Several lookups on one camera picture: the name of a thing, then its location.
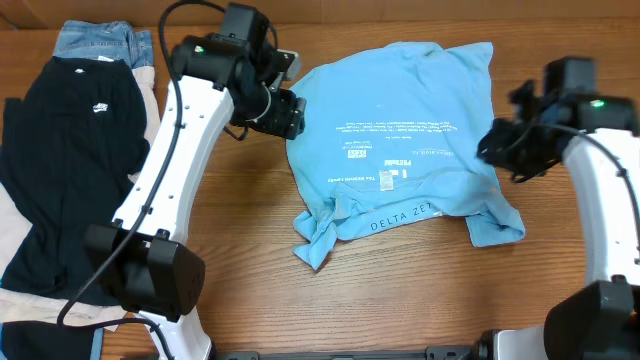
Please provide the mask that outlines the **light blue printed t-shirt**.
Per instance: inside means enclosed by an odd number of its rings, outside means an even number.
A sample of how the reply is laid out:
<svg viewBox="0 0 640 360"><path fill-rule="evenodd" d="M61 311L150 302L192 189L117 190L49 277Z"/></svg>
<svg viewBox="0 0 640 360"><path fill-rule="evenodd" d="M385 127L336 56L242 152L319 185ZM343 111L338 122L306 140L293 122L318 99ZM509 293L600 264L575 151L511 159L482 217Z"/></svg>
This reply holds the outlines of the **light blue printed t-shirt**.
<svg viewBox="0 0 640 360"><path fill-rule="evenodd" d="M494 48L397 42L314 68L294 84L305 128L286 144L305 210L295 254L314 269L335 244L441 216L477 247L525 236L477 156L494 118Z"/></svg>

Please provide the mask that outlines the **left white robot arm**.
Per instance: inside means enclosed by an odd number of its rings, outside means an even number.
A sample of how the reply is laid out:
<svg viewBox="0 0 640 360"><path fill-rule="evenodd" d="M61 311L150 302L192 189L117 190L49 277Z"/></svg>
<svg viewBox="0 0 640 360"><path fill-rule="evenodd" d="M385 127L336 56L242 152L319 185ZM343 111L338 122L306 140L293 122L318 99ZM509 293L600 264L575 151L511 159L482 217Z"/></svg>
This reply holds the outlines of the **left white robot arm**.
<svg viewBox="0 0 640 360"><path fill-rule="evenodd" d="M278 45L269 19L231 3L218 31L164 48L170 83L156 139L132 190L85 248L92 282L130 323L144 325L161 359L211 359L196 309L204 261L188 249L195 195L219 136L232 127L292 140L304 130L302 97L284 88L299 56Z"/></svg>

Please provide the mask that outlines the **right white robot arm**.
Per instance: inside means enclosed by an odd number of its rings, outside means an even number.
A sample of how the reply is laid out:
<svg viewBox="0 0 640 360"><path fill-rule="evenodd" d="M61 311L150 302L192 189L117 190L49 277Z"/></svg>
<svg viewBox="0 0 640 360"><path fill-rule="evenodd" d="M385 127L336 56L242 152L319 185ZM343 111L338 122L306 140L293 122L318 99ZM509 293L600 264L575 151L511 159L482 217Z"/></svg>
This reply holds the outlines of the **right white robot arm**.
<svg viewBox="0 0 640 360"><path fill-rule="evenodd" d="M548 63L544 90L510 94L514 118L494 120L478 157L514 183L557 164L571 176L586 251L584 287L540 326L490 330L470 359L636 359L639 356L639 117L632 99L596 89L595 62Z"/></svg>

